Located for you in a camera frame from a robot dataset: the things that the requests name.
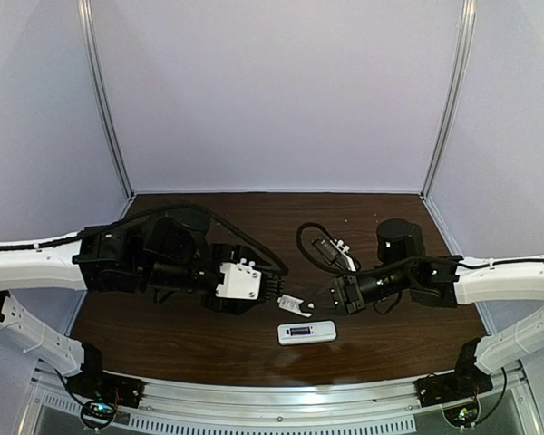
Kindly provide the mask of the white remote control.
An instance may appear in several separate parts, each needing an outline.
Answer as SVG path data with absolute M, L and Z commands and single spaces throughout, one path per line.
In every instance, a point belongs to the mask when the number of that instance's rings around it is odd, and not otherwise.
M 311 343 L 330 343 L 337 337 L 333 321 L 281 324 L 277 327 L 277 340 L 282 346 Z

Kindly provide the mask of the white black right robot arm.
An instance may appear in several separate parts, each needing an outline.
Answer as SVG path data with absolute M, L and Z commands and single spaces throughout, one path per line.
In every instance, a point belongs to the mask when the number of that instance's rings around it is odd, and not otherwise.
M 300 253 L 315 267 L 333 274 L 303 303 L 318 308 L 316 299 L 329 293 L 330 314 L 352 315 L 376 307 L 389 297 L 409 292 L 423 306 L 455 308 L 488 301 L 544 302 L 544 255 L 502 259 L 428 256 L 421 228 L 402 218 L 381 222 L 376 229 L 378 266 L 363 269 L 340 240 L 320 224 L 306 222 L 296 231 Z M 544 348 L 544 306 L 494 335 L 464 344 L 443 387 L 455 400 L 491 387 L 491 376 L 527 354 Z

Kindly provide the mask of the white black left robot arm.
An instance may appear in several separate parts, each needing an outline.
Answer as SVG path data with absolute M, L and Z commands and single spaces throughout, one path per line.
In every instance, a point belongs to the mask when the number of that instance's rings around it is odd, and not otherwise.
M 206 239 L 211 217 L 165 211 L 141 222 L 87 227 L 66 237 L 0 243 L 0 334 L 22 353 L 50 363 L 93 402 L 112 395 L 94 346 L 63 336 L 31 314 L 15 290 L 197 291 L 224 303 L 254 303 L 264 283 L 255 261 Z

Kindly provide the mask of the left circuit board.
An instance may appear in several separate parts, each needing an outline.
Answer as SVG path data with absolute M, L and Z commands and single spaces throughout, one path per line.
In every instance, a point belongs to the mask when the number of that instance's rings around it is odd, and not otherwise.
M 115 405 L 93 400 L 82 405 L 79 418 L 87 429 L 103 430 L 113 423 L 116 414 Z

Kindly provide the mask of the circuit board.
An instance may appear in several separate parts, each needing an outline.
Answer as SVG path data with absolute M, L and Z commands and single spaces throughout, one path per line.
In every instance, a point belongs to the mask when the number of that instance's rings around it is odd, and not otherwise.
M 442 409 L 445 421 L 458 430 L 473 428 L 481 415 L 481 406 L 477 400 L 465 401 Z
M 87 429 L 103 430 L 113 423 L 116 414 L 115 405 L 93 400 L 82 405 L 79 418 Z

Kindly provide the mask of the right circuit board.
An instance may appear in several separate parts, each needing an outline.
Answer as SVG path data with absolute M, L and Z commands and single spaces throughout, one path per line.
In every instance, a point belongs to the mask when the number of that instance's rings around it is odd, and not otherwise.
M 445 421 L 458 430 L 473 428 L 481 415 L 481 406 L 477 400 L 465 401 L 442 409 Z

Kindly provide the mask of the front aluminium rail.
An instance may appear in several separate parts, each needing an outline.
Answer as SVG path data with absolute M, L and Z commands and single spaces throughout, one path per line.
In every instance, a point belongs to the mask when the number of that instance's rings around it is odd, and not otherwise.
M 421 376 L 384 382 L 298 387 L 238 387 L 142 377 L 138 408 L 121 406 L 96 432 L 80 421 L 80 406 L 39 362 L 14 434 L 544 434 L 520 363 L 493 375 L 494 388 L 477 396 L 473 429 L 448 423 L 451 407 L 424 407 Z

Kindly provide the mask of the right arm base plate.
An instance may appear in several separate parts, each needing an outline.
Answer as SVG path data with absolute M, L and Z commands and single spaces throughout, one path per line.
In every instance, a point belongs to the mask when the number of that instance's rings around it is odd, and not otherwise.
M 473 367 L 442 374 L 430 374 L 415 381 L 422 407 L 474 398 L 493 388 L 491 377 Z

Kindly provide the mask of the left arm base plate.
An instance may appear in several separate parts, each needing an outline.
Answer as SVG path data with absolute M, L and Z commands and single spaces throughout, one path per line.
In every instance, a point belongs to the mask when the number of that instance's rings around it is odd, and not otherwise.
M 101 372 L 79 373 L 66 379 L 71 393 L 84 398 L 100 399 L 122 407 L 137 409 L 140 405 L 145 382 L 138 378 Z

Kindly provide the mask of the right aluminium frame post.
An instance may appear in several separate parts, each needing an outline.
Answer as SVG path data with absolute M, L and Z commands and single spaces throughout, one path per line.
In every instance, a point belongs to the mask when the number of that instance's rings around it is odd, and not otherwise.
M 432 157 L 421 190 L 421 198 L 423 200 L 426 200 L 432 194 L 434 182 L 442 163 L 443 153 L 451 134 L 461 87 L 466 76 L 471 56 L 476 14 L 477 2 L 475 0 L 465 0 L 461 2 L 461 18 L 458 25 L 452 73 L 445 103 L 443 105 L 441 121 L 436 135 Z

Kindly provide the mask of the aluminium frame post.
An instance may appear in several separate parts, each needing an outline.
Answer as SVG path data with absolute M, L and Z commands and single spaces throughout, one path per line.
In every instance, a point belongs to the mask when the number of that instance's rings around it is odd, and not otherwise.
M 86 58 L 92 77 L 94 98 L 99 112 L 103 134 L 110 152 L 112 165 L 121 187 L 122 195 L 126 199 L 132 199 L 134 197 L 134 190 L 121 152 L 119 139 L 112 118 L 112 109 L 103 78 L 102 63 L 96 40 L 92 1 L 79 0 L 77 5 L 83 32 Z
M 475 0 L 465 0 L 461 2 L 461 18 L 458 25 L 452 73 L 445 103 L 443 105 L 441 121 L 436 135 L 432 157 L 421 190 L 421 198 L 423 200 L 426 200 L 432 194 L 434 182 L 442 163 L 443 153 L 451 134 L 461 87 L 466 76 L 471 56 L 476 14 L 477 2 Z

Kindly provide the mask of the left aluminium frame post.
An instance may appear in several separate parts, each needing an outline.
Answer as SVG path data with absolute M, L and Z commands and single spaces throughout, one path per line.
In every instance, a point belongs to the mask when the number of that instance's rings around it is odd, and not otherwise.
M 121 187 L 122 195 L 126 199 L 132 199 L 134 197 L 134 190 L 121 152 L 119 139 L 112 118 L 112 109 L 103 78 L 102 63 L 96 40 L 92 1 L 79 0 L 77 5 L 83 32 L 86 58 L 92 77 L 94 98 L 99 112 L 103 134 L 110 152 L 112 165 Z

